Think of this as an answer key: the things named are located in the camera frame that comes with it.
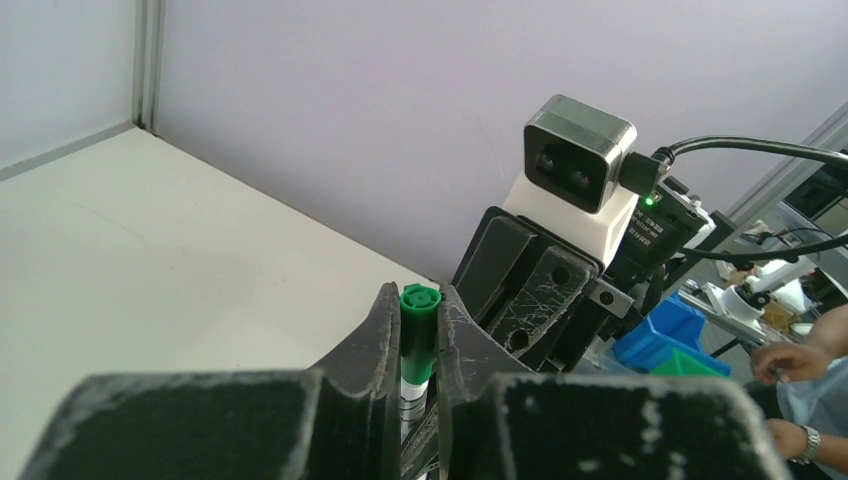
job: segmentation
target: camera lens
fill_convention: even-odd
[[[571,181],[577,188],[580,190],[587,190],[590,186],[589,176],[583,173],[581,170],[575,170],[571,172],[568,176],[568,180]]]
[[[539,156],[536,157],[536,164],[539,166],[539,170],[543,172],[554,171],[554,160],[544,153],[540,153]]]

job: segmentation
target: metal bracket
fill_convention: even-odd
[[[633,298],[604,280],[595,279],[588,288],[589,299],[618,318],[624,318],[633,306]]]

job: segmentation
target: white tabletop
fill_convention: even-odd
[[[304,368],[424,282],[140,130],[0,182],[0,238],[4,479],[89,374]]]

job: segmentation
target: green cap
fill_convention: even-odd
[[[433,373],[441,301],[438,290],[417,283],[400,295],[400,375],[412,385],[423,385]]]

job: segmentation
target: black cable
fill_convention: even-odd
[[[668,147],[662,147],[657,150],[657,154],[666,156],[669,161],[673,163],[678,156],[683,155],[684,153],[694,152],[696,150],[706,150],[708,148],[730,148],[736,150],[776,153],[778,155],[786,155],[789,157],[815,160],[838,168],[848,168],[848,155],[839,152],[832,152],[823,148],[794,145],[792,143],[728,135],[711,135],[706,137],[690,138]]]
[[[750,137],[736,137],[727,135],[712,135],[705,137],[690,138],[677,142],[668,147],[660,147],[654,153],[653,158],[661,161],[667,160],[670,164],[674,163],[678,156],[694,152],[696,150],[706,150],[710,148],[730,148],[737,150],[751,150],[756,152],[775,153],[778,155],[786,155],[790,157],[806,158],[815,160],[826,165],[833,165],[837,168],[848,169],[848,155],[824,150],[816,147],[806,147],[803,145],[794,145],[791,143],[775,142],[772,140],[762,140]],[[697,250],[690,248],[680,249],[681,253],[691,255],[698,258],[706,258],[709,260],[724,260],[728,262],[734,261],[761,261],[761,260],[780,260],[800,255],[808,255],[811,253],[819,253],[831,248],[842,247],[848,245],[848,235],[818,242],[814,245],[806,245],[802,247],[789,248],[786,250],[778,250],[775,252],[761,253],[717,253],[707,250]]]
[[[777,233],[775,233],[774,235],[771,235],[771,236],[772,236],[772,237],[778,237],[778,238],[779,238],[779,237],[782,237],[782,236],[784,236],[784,235],[789,235],[790,233],[795,233],[795,232],[821,232],[821,233],[827,233],[827,232],[825,232],[824,230],[822,230],[821,228],[818,228],[818,227],[798,227],[798,228],[790,228],[789,230],[782,230],[782,231],[777,232]]]

